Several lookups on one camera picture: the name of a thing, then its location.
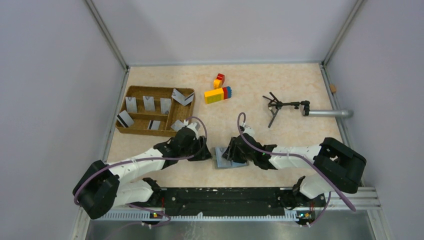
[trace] beige floor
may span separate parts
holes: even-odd
[[[203,92],[213,89],[218,73],[225,74],[224,86],[231,87],[232,98],[205,104]],[[325,137],[341,140],[334,118],[303,117],[293,107],[280,110],[268,128],[272,115],[262,95],[267,96],[270,91],[282,102],[309,100],[311,109],[331,109],[316,63],[132,67],[126,88],[131,85],[193,88],[196,92],[193,115],[201,118],[207,127],[209,149],[227,146],[232,136],[238,136],[236,121],[240,112],[246,113],[246,124],[255,130],[255,139],[261,144],[309,146],[321,143]],[[138,155],[167,139],[122,134],[115,129],[107,162]],[[254,164],[215,169],[212,160],[182,160],[145,177],[157,180],[161,187],[285,187],[311,173],[310,169],[262,170]]]

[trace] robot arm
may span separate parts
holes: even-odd
[[[158,143],[139,155],[114,163],[113,167],[104,164],[101,160],[95,161],[75,186],[73,195],[75,196],[88,178],[97,174],[99,170],[109,167],[90,180],[77,196],[79,204],[91,219],[103,216],[116,206],[149,201],[155,188],[159,186],[151,180],[131,181],[149,172],[167,168],[178,161],[165,159],[137,160],[180,158],[193,155],[187,160],[201,161],[211,158],[212,155],[205,145],[206,138],[199,136],[198,129],[199,124],[196,122],[186,125],[176,133],[175,137],[171,137],[166,142]]]
[[[247,145],[239,135],[231,138],[227,150],[222,155],[227,160],[237,163],[252,161],[264,170],[312,168],[303,159],[290,154],[301,155],[318,168],[342,192],[354,194],[358,191],[367,161],[363,156],[336,139],[326,137],[321,144],[305,147],[261,145],[253,138],[255,132],[252,128],[242,125],[240,129],[244,138],[256,148],[265,152],[286,155],[272,155],[256,151]],[[293,187],[294,195],[301,193],[308,199],[313,199],[332,190],[333,188],[318,173],[301,177]]]

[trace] white wall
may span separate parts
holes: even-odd
[[[424,2],[368,1],[328,66],[395,237],[423,238]]]
[[[82,0],[0,1],[0,239],[69,239],[123,70]]]
[[[324,59],[356,0],[94,0],[129,65]]]

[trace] wooden tray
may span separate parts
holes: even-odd
[[[181,122],[193,114],[196,96],[188,105],[183,106],[175,101],[171,96],[173,89],[177,89],[180,93],[188,96],[195,90],[192,88],[177,88],[177,87],[153,87],[153,86],[130,86],[125,97],[135,97],[137,102],[137,113],[129,112],[128,114],[134,120],[134,124],[130,127],[123,127],[119,121],[116,121],[115,126],[120,133],[123,134],[140,134],[153,135],[162,137],[174,137],[176,131],[171,128],[171,125],[176,120]],[[143,104],[143,96],[151,96],[154,98],[154,107],[156,111],[146,111]],[[171,108],[169,114],[161,113],[161,98],[171,99]],[[119,112],[127,110],[125,98],[122,101],[122,106]],[[148,129],[150,120],[160,121],[159,130]]]

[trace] stacked lego bricks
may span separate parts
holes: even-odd
[[[222,87],[225,83],[225,75],[218,73],[216,79],[213,81],[213,89],[211,91],[204,92],[204,102],[206,104],[215,103],[221,100],[231,98],[232,92],[231,87]]]

